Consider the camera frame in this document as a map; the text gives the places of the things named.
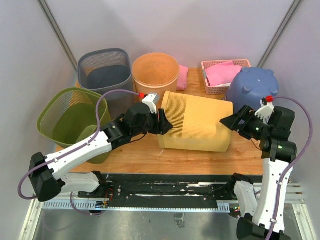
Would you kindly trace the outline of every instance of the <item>metal floor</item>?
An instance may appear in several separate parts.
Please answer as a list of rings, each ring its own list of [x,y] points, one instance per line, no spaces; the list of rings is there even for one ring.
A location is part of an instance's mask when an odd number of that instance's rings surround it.
[[[84,216],[73,210],[42,210],[34,240],[237,240],[238,220],[227,213],[107,211]],[[285,232],[302,240],[291,204],[284,211]]]

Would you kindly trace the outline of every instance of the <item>white wall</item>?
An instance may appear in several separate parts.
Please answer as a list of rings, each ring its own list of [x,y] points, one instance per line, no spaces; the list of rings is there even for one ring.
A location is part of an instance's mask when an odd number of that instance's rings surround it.
[[[51,98],[75,83],[75,71],[35,0],[0,0],[0,235],[16,240],[30,201],[17,194],[31,156],[54,145],[37,118]],[[26,181],[23,192],[33,193]]]
[[[313,139],[301,162],[293,170],[292,178],[303,187],[307,208],[320,237],[320,1],[304,1],[284,32],[279,44],[266,63],[274,70],[279,81],[279,96],[292,97],[300,101],[309,111],[313,120]],[[293,142],[298,149],[307,141],[309,126],[303,112],[293,104],[281,101],[296,111],[292,128]]]
[[[247,58],[259,63],[293,0],[47,0],[75,58],[121,48],[180,64]]]

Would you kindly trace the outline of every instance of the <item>gray mesh trash can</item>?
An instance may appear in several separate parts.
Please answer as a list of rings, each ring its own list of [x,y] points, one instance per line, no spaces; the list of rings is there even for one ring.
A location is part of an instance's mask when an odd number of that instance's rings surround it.
[[[133,91],[132,70],[128,54],[119,48],[90,52],[78,62],[78,81],[82,88],[105,94],[111,90]],[[126,113],[134,96],[114,92],[105,97],[112,119]]]

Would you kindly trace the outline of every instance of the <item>wire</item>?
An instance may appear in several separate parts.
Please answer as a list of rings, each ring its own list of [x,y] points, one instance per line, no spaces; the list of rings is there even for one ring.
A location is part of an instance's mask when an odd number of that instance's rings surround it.
[[[46,217],[47,214],[48,214],[48,213],[46,213],[46,214],[44,214],[44,215],[42,216],[42,224],[43,224],[43,227],[44,227],[45,229],[47,229],[49,232],[61,232],[61,231],[63,231],[63,230],[66,230],[66,229],[70,228],[72,225],[75,224],[75,223],[73,222],[73,223],[71,223],[71,224],[69,224],[68,226],[65,226],[65,227],[63,227],[63,228],[60,228],[60,229],[52,229],[52,228],[50,228],[50,227],[47,225],[47,223],[46,223],[45,217]]]
[[[105,195],[105,198],[104,198],[105,202],[107,201],[107,198],[108,198],[108,190],[106,191],[106,195]]]
[[[218,187],[217,189],[214,189],[214,190],[212,190],[211,192],[209,192],[209,195],[213,195],[213,194],[215,194],[216,192],[219,192],[219,191],[221,191],[222,189],[225,189],[227,187],[227,185],[225,184],[225,185],[223,185],[223,186],[220,186],[220,187]]]
[[[109,188],[108,190],[111,190],[111,192],[112,192],[112,195],[109,200],[109,202],[111,202],[111,200],[114,198],[114,190],[112,188]]]
[[[253,145],[255,146],[256,149],[258,149],[259,151],[261,151],[261,149],[259,147],[257,147],[257,145],[254,143],[254,141],[251,138],[251,142],[253,143]]]
[[[134,143],[134,142],[138,142],[138,141],[142,140],[146,135],[147,135],[147,133],[145,133],[145,134],[144,134],[142,137],[140,137],[139,139],[134,140],[134,141],[131,141],[131,142],[128,142],[128,143],[126,143],[126,144],[132,144],[132,143]]]
[[[123,89],[115,89],[115,90],[111,90],[111,91],[108,91],[106,92],[105,94],[103,94],[100,99],[98,100],[97,104],[96,104],[96,107],[95,107],[95,117],[96,117],[96,121],[97,121],[97,128],[96,128],[96,132],[94,133],[93,137],[88,141],[88,143],[84,143],[80,146],[78,146],[77,148],[73,149],[73,150],[70,150],[64,154],[62,154],[61,156],[58,156],[56,158],[56,160],[60,160],[70,154],[73,154],[75,153],[76,151],[84,148],[85,146],[87,146],[88,144],[90,144],[92,141],[94,141],[96,139],[96,137],[98,136],[99,132],[100,132],[100,128],[101,128],[101,123],[100,123],[100,117],[99,117],[99,105],[101,103],[101,101],[108,95],[108,94],[111,94],[111,93],[116,93],[116,92],[123,92],[123,93],[129,93],[129,94],[133,94],[133,95],[137,95],[139,96],[140,94],[137,93],[137,92],[134,92],[134,91],[129,91],[129,90],[123,90]],[[20,198],[24,199],[24,200],[32,200],[32,199],[36,199],[37,196],[25,196],[23,195],[22,193],[22,185],[24,183],[24,181],[26,180],[26,178],[28,176],[30,176],[32,173],[34,173],[35,171],[37,171],[38,169],[40,168],[43,168],[49,164],[52,164],[53,162],[55,162],[55,159],[52,159],[50,161],[46,161],[34,168],[32,168],[30,171],[28,171],[20,180],[19,184],[18,184],[18,195]]]
[[[71,204],[71,207],[73,208],[73,210],[75,210],[78,214],[85,215],[85,216],[99,216],[99,215],[105,213],[105,211],[99,212],[99,213],[91,213],[91,212],[88,213],[88,212],[83,212],[83,211],[78,210],[78,209],[76,208],[74,202],[72,201],[73,194],[74,194],[74,192],[72,191],[72,192],[70,193],[70,204]]]
[[[303,156],[303,154],[305,154],[307,148],[310,145],[313,133],[314,133],[314,127],[312,124],[312,120],[311,120],[311,116],[309,114],[309,112],[307,111],[307,109],[297,100],[290,98],[290,97],[275,97],[274,99],[285,99],[285,100],[290,100],[294,103],[296,103],[298,106],[300,106],[300,108],[302,108],[302,110],[304,111],[306,117],[308,118],[308,122],[309,122],[309,136],[308,136],[308,140],[306,141],[305,146],[303,147],[302,151],[299,153],[299,155],[296,157],[295,160],[293,160],[287,167],[286,169],[283,171],[280,179],[279,179],[279,183],[282,183],[286,174],[288,173],[288,171],[295,165],[297,164],[297,162],[301,159],[301,157]],[[281,186],[280,184],[278,184],[277,188],[276,188],[276,199],[275,199],[275,206],[274,206],[274,211],[273,211],[273,216],[272,218],[276,221],[277,220],[277,215],[278,215],[278,211],[279,211],[279,204],[280,204],[280,193],[281,193]],[[271,235],[274,231],[276,223],[272,222],[270,225],[270,229],[269,232],[265,238],[265,240],[270,240]]]

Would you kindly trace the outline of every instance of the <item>pink basket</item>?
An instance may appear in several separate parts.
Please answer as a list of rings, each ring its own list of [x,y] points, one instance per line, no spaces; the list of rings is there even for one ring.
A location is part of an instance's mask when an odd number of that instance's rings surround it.
[[[243,68],[245,68],[245,67],[250,68],[251,67],[250,62],[247,59],[203,61],[201,63],[201,66],[202,66],[203,80],[204,80],[204,85],[205,85],[205,92],[207,95],[226,94],[229,87],[228,86],[210,86],[205,69],[210,68],[211,66],[214,66],[217,64],[222,64],[222,63],[229,62],[229,61],[233,61],[234,65],[240,65]]]

